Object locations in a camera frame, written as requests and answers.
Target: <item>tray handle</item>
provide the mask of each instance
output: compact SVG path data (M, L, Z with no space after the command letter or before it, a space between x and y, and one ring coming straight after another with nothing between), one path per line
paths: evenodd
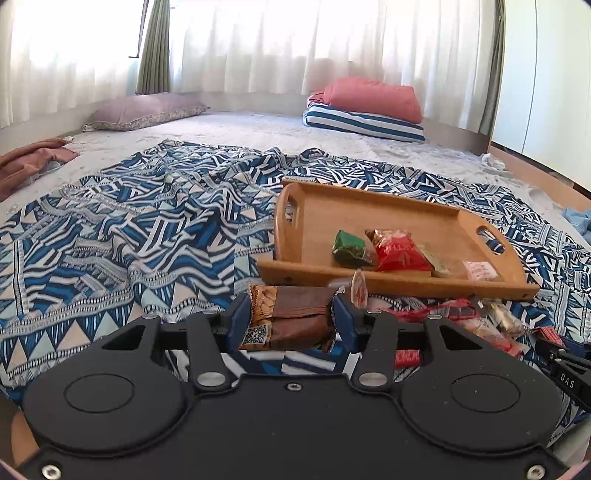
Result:
M287 205L293 205L291 221L287 219ZM275 206L275 257L277 260L301 261L304 231L304 190L297 183L288 183L279 194Z
M527 281L521 260L517 253L500 231L483 218L472 212L459 212L458 221L472 239L482 248L489 263L495 267L505 281L524 283ZM488 231L505 249L503 253L494 253L484 239L478 235L481 230Z

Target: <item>lavender pillow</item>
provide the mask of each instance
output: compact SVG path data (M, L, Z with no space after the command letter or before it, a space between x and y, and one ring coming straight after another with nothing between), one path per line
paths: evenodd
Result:
M82 126L82 130L85 132L137 130L199 115L208 108L197 99L195 94L134 95L117 98L104 104L90 116L89 122Z

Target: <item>stack of folded bedding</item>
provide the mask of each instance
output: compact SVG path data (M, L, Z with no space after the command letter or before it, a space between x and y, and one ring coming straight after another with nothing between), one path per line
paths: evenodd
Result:
M424 141L421 107L410 86L337 79L308 98L304 125L403 142Z

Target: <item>qr code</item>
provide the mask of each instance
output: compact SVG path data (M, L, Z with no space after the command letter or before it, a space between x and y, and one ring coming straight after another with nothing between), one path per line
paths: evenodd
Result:
M259 325L258 327L252 327L246 330L244 345L264 345L267 341L267 332L269 330L268 325Z

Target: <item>pink pillow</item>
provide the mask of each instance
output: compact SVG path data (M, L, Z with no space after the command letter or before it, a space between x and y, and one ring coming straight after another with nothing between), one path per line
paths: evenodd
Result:
M348 112L386 115L412 124L423 121L414 89L360 77L339 78L324 89L323 103Z
M134 95L111 100L94 112L89 123L82 127L93 130L137 130L179 118L199 115L209 107L202 104L197 95L190 93L155 93Z

